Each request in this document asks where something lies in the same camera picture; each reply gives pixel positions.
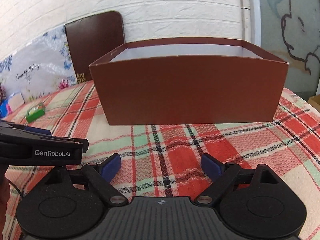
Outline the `person's hand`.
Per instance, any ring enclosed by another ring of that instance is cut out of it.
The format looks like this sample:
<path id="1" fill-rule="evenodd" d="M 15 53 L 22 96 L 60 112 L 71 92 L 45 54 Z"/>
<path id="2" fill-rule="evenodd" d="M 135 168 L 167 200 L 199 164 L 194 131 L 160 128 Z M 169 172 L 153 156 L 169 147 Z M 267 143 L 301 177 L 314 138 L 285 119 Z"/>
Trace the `person's hand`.
<path id="1" fill-rule="evenodd" d="M 0 234 L 3 239 L 3 229 L 6 221 L 7 202 L 10 198 L 10 185 L 5 177 L 5 172 L 8 166 L 1 167 L 1 192 L 0 192 Z"/>

